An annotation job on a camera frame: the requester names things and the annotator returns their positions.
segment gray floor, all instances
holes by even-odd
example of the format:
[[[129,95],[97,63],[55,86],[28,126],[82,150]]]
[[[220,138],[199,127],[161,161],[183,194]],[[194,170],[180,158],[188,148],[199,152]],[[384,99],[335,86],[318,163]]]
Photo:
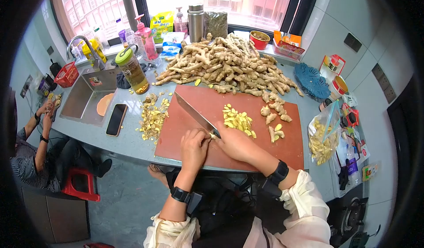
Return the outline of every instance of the gray floor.
[[[115,247],[143,247],[150,219],[169,194],[150,176],[148,164],[112,159],[110,171],[97,179],[100,202],[88,201],[91,240]]]

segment sink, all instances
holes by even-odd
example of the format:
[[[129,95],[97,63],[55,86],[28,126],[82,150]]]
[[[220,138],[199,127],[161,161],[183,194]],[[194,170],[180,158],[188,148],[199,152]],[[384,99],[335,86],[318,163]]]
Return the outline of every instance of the sink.
[[[116,91],[116,75],[120,71],[109,61],[104,70],[85,69],[68,94],[59,117],[102,126],[104,117],[97,113],[97,104],[101,98]]]

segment stainless steel bottle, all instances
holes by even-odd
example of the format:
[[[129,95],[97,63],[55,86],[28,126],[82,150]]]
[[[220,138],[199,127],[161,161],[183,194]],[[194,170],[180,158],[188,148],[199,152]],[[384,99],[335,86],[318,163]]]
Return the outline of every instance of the stainless steel bottle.
[[[192,43],[200,42],[204,37],[204,14],[203,4],[188,6],[188,32]]]

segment striped shirt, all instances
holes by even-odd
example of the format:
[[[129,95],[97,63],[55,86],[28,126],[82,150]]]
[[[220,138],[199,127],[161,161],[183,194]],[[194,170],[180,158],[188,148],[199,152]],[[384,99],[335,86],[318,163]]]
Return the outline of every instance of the striped shirt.
[[[37,171],[35,155],[37,148],[26,142],[25,128],[16,135],[16,155],[11,158],[12,170],[22,182],[36,188],[46,188],[52,192],[60,192],[59,182],[54,175],[49,177],[54,170],[49,170],[50,165],[44,164],[43,170]]]

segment smartphone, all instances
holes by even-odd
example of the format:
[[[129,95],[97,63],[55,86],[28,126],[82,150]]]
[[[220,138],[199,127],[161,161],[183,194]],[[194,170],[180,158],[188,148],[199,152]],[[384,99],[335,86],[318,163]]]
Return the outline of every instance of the smartphone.
[[[124,121],[125,113],[127,112],[128,106],[126,104],[117,104],[113,108],[112,116],[110,117],[109,124],[107,126],[106,135],[118,136],[121,130],[122,121]]]

